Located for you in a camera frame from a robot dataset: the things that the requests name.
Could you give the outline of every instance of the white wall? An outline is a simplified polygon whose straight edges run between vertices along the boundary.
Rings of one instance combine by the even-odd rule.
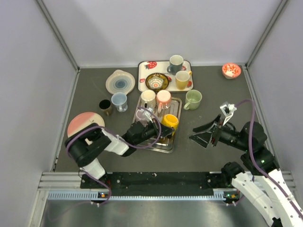
[[[279,0],[44,0],[81,66],[246,62]]]
[[[289,1],[250,72],[284,170],[303,195],[303,1]]]
[[[33,0],[0,7],[0,226],[26,226],[75,77]]]

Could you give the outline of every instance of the cable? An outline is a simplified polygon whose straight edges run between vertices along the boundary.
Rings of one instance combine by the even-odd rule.
[[[252,182],[255,182],[255,176],[252,176],[252,179],[251,179]],[[226,206],[237,206],[239,204],[240,201],[242,201],[243,199],[245,198],[245,195],[242,195],[238,201],[236,202],[233,202],[233,203],[224,203],[226,204]]]
[[[148,146],[139,147],[139,146],[135,146],[135,145],[132,145],[132,144],[126,142],[124,139],[122,139],[122,138],[120,138],[120,137],[119,137],[118,139],[120,139],[123,143],[125,143],[126,145],[128,145],[129,147],[132,147],[132,148],[136,148],[136,149],[150,148],[150,147],[152,147],[152,146],[159,140],[159,138],[160,138],[160,136],[161,136],[161,133],[162,133],[162,131],[161,131],[161,123],[160,123],[160,121],[158,120],[157,116],[154,115],[154,114],[153,114],[151,111],[149,111],[148,109],[146,109],[146,108],[144,108],[144,107],[140,107],[140,106],[137,106],[137,108],[138,108],[138,109],[143,109],[144,111],[149,112],[149,113],[155,118],[156,122],[158,123],[159,133],[158,133],[158,136],[157,136],[156,140],[155,140],[153,143],[149,144]],[[113,135],[113,136],[115,136],[115,137],[117,136],[117,134],[115,134],[114,132],[112,132],[111,130],[109,130],[108,128],[106,128],[106,127],[104,127],[104,126],[93,126],[93,127],[89,128],[89,129],[86,129],[86,130],[82,131],[81,133],[79,133],[77,136],[75,136],[75,137],[68,143],[68,145],[66,146],[66,152],[67,152],[67,155],[68,155],[69,157],[71,157],[71,156],[70,156],[70,154],[68,153],[68,150],[70,149],[71,145],[72,145],[78,138],[80,138],[82,135],[84,135],[85,133],[87,133],[87,132],[89,132],[89,131],[92,131],[92,130],[94,130],[94,129],[104,129],[104,130],[107,131],[109,134],[111,134],[111,135]]]
[[[236,127],[235,127],[232,123],[227,122],[226,124],[229,125],[229,126],[231,126],[231,127],[232,127],[232,130],[236,131]]]
[[[249,152],[250,152],[250,159],[254,165],[254,167],[266,178],[268,178],[269,180],[271,180],[277,187],[278,189],[280,189],[280,191],[283,193],[283,195],[285,197],[288,197],[288,194],[285,192],[285,190],[282,188],[282,186],[280,186],[280,184],[278,182],[276,182],[274,180],[274,178],[272,178],[270,175],[268,175],[265,171],[263,171],[258,164],[256,163],[254,154],[253,154],[253,150],[252,150],[252,129],[254,126],[254,121],[255,121],[255,102],[252,99],[244,99],[241,102],[239,102],[238,104],[236,104],[235,106],[238,107],[241,104],[245,103],[245,102],[251,102],[252,105],[252,114],[251,114],[251,120],[250,120],[250,130],[249,130],[249,139],[248,139],[248,147],[249,147]],[[300,210],[297,208],[297,206],[294,204],[293,201],[289,201],[290,204],[292,205],[292,207],[294,208],[294,210],[298,213],[298,215],[300,216],[300,218],[303,220],[303,214],[300,212]]]
[[[132,147],[132,148],[141,148],[141,149],[143,149],[143,148],[149,148],[149,147],[151,147],[152,145],[154,145],[154,144],[159,140],[159,138],[160,138],[160,136],[161,136],[161,123],[160,123],[160,121],[158,120],[157,116],[154,115],[154,114],[153,114],[151,111],[149,111],[148,109],[146,109],[146,108],[144,108],[144,107],[140,107],[140,106],[138,106],[137,108],[138,108],[138,109],[143,109],[144,111],[149,112],[149,113],[155,118],[156,122],[158,123],[158,127],[159,127],[159,133],[158,133],[157,139],[156,139],[153,143],[151,143],[150,145],[145,146],[145,147],[134,146],[134,145],[132,145],[132,144],[130,144],[130,143],[124,141],[124,140],[122,140],[122,141],[123,141],[125,144],[127,144],[128,146]],[[111,130],[109,130],[109,129],[103,127],[103,126],[94,126],[94,127],[89,128],[89,129],[86,129],[86,130],[84,130],[83,132],[79,133],[77,136],[75,136],[75,137],[68,143],[68,145],[66,146],[66,153],[67,153],[68,157],[71,158],[71,156],[70,156],[70,154],[69,154],[69,149],[71,148],[71,145],[72,145],[79,137],[81,137],[81,136],[84,135],[85,133],[87,133],[87,132],[89,132],[89,131],[92,131],[92,130],[94,130],[94,129],[104,129],[105,131],[107,131],[108,133],[110,133],[110,134],[112,134],[113,136],[116,137],[116,134],[115,134],[115,133],[111,132]],[[108,196],[107,196],[107,199],[106,199],[103,203],[101,203],[100,205],[106,204],[106,203],[109,201],[109,199],[110,199],[110,197],[111,197],[111,195],[112,195],[111,189],[110,189],[105,183],[103,183],[102,181],[100,181],[100,180],[94,178],[94,177],[93,177],[92,175],[90,175],[88,172],[86,172],[86,171],[84,171],[84,172],[85,172],[85,174],[86,174],[88,177],[90,177],[91,179],[93,179],[94,181],[98,182],[100,185],[102,185],[102,186],[104,186],[105,188],[108,189]],[[75,208],[75,207],[77,207],[77,206],[79,206],[79,205],[81,205],[81,204],[85,204],[85,203],[91,203],[91,202],[90,202],[90,201],[78,202],[78,203],[76,203],[75,205],[73,205],[73,206],[71,206],[70,208],[68,208],[67,210],[65,210],[62,214],[60,214],[60,215],[57,216],[56,218],[50,218],[50,214],[49,214],[49,210],[48,210],[48,212],[47,212],[47,217],[48,217],[48,219],[49,219],[51,222],[55,222],[56,220],[58,220],[59,218],[61,218],[63,215],[65,215],[67,212],[69,212],[71,209],[73,209],[73,208]]]

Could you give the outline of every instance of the light green mug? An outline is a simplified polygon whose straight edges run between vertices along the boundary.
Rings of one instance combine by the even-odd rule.
[[[186,93],[186,100],[184,109],[185,110],[195,110],[199,107],[200,102],[202,100],[201,92],[197,90],[190,90]]]

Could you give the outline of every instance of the mug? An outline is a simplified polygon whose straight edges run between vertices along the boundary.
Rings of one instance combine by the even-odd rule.
[[[179,90],[184,90],[188,85],[192,71],[179,71],[176,73],[176,86]]]
[[[119,112],[124,112],[127,110],[127,96],[122,92],[115,93],[112,98],[112,103],[117,108]]]
[[[168,109],[170,107],[171,102],[171,94],[167,90],[161,90],[157,93],[157,104],[158,110],[157,112],[160,113],[161,110]]]
[[[136,115],[135,115],[135,119],[137,122],[141,122],[144,126],[147,125],[147,120],[145,118],[145,113],[144,110],[137,110],[136,111]]]
[[[166,114],[163,116],[161,124],[170,128],[174,128],[175,131],[172,133],[173,136],[179,126],[179,120],[172,114]]]
[[[201,92],[197,90],[191,90],[186,93],[186,99],[185,99],[185,110],[195,110],[199,107],[202,100],[202,94]]]
[[[156,93],[152,90],[143,91],[141,94],[141,100],[145,108],[155,108],[156,107]]]
[[[169,66],[167,67],[167,72],[171,72],[175,75],[177,72],[182,70],[183,58],[180,55],[173,55],[169,59]]]
[[[109,100],[104,99],[99,103],[99,107],[102,112],[105,112],[107,116],[110,116],[113,113],[113,107]]]

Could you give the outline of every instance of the white mug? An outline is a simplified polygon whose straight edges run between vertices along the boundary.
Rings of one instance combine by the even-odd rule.
[[[152,90],[143,91],[141,94],[141,100],[144,107],[152,109],[156,107],[156,93]]]

